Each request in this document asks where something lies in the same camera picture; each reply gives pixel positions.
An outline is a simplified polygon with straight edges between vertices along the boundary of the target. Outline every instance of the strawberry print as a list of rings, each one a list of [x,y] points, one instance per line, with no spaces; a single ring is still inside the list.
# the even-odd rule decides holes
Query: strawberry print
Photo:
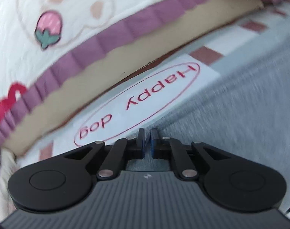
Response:
[[[62,17],[56,11],[44,12],[38,22],[35,30],[35,37],[40,43],[41,48],[46,50],[50,45],[59,42],[62,30]]]

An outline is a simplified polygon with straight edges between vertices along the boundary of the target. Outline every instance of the fabric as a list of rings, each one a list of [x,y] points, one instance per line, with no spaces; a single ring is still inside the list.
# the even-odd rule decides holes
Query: fabric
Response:
[[[234,25],[228,26],[222,30],[218,30],[206,36],[204,39],[200,38],[199,40],[196,40],[195,42],[185,47],[184,53],[188,53],[190,56],[193,57],[194,60],[197,60],[196,62],[199,61],[203,64],[210,66],[212,70],[221,74],[220,78],[223,78],[229,73],[235,71],[237,68],[242,67],[244,64],[248,65],[248,61],[251,61],[251,58],[249,57],[244,61],[237,62],[236,60],[232,60],[230,58],[232,54],[234,54],[238,58],[241,58],[240,54],[246,44],[252,42],[253,40],[257,40],[265,31],[269,32],[269,30],[272,30],[272,28],[277,27],[285,21],[290,21],[290,3],[287,2],[284,2],[276,7],[268,7],[265,11],[260,11],[252,15],[246,16],[236,22]],[[256,56],[260,56],[261,54],[262,53],[254,54],[253,58],[255,58]],[[50,135],[47,135],[43,139],[39,140],[31,148],[31,150],[27,152],[25,156],[19,158],[20,165],[25,166],[39,161],[42,157],[42,152],[47,151],[46,149],[50,149],[51,144],[53,145],[53,148],[49,151],[49,154],[51,154],[51,156],[55,156],[96,140],[104,140],[106,144],[112,144],[117,139],[126,137],[129,134],[137,131],[139,127],[146,126],[147,124],[152,124],[156,119],[153,117],[148,117],[149,112],[147,111],[149,109],[146,109],[146,107],[151,106],[151,108],[155,108],[156,104],[158,104],[158,101],[160,101],[161,99],[167,99],[166,97],[168,96],[162,95],[163,92],[160,92],[159,96],[156,97],[151,94],[151,100],[146,100],[147,105],[142,105],[142,107],[135,112],[128,113],[127,111],[130,111],[128,110],[128,108],[129,106],[134,106],[135,101],[139,102],[137,95],[144,92],[144,88],[148,88],[148,90],[150,90],[152,86],[157,84],[157,80],[163,81],[163,79],[167,77],[167,75],[165,74],[165,77],[163,75],[161,75],[161,77],[157,75],[157,80],[153,79],[152,83],[149,82],[144,86],[140,83],[140,81],[146,80],[149,77],[155,75],[156,73],[159,73],[161,70],[164,70],[166,68],[164,67],[164,65],[167,65],[167,67],[169,67],[174,64],[181,63],[176,62],[174,64],[169,64],[168,62],[171,62],[173,59],[174,56],[171,56],[166,61],[164,61],[165,64],[162,63],[161,66],[147,71],[147,74],[145,76],[141,75],[132,80],[129,80],[128,82],[121,85],[121,87],[117,87],[117,89],[113,89],[112,91],[103,95],[97,101],[93,102],[90,106],[88,106],[84,111],[75,116],[75,118],[71,122],[69,122],[68,125],[66,125],[64,128],[56,131],[55,133],[51,133]],[[131,91],[131,87],[134,86],[139,88],[137,88],[136,91]],[[168,92],[176,93],[175,87],[172,88],[172,92],[170,92],[170,90],[168,90]],[[196,90],[197,85],[191,85],[190,89]],[[129,100],[129,98],[131,98],[132,96],[135,96],[135,98],[132,99],[132,102],[129,102],[131,101]],[[120,110],[116,109],[115,107],[123,107],[124,109]],[[158,111],[156,115],[158,115],[158,118],[163,117],[165,113],[172,110],[173,108],[171,106],[168,106],[163,110]],[[118,117],[125,117],[126,121],[134,121],[133,117],[138,117],[140,113],[143,114],[143,117],[141,117],[142,119],[139,119],[139,121],[135,121],[135,123],[123,122],[121,123],[121,125],[117,124]],[[99,123],[101,124],[100,121],[104,121],[104,123],[106,124],[106,129],[103,129],[101,127],[102,125],[99,125]],[[141,123],[139,123],[137,127],[128,126],[128,124],[134,125],[138,122]],[[95,124],[94,130],[92,123],[97,123],[98,127],[100,127],[96,129]],[[122,128],[122,131],[124,132],[118,134],[117,128]]]
[[[85,108],[85,104],[90,104],[123,79],[131,78],[131,73],[139,73],[139,69],[143,72],[145,63],[158,64],[159,61],[155,59],[165,53],[262,7],[263,3],[260,0],[208,0],[190,9],[166,27],[112,50],[105,58],[88,66],[86,71],[65,81],[43,104],[25,116],[5,140],[3,147],[11,149],[17,156],[23,155],[33,142],[59,128],[64,121],[68,121],[81,108]],[[58,79],[53,77],[46,86],[49,87],[53,81],[58,83]]]
[[[16,210],[7,186],[9,178],[19,169],[19,166],[15,162],[14,154],[7,149],[2,149],[0,162],[0,222],[2,222]]]
[[[205,1],[0,0],[0,145],[65,80]]]

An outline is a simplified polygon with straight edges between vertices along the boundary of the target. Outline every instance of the white label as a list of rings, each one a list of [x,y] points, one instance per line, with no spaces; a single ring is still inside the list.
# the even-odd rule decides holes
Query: white label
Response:
[[[152,123],[219,76],[193,57],[182,55],[85,116],[74,143],[78,147],[95,140],[111,144]]]

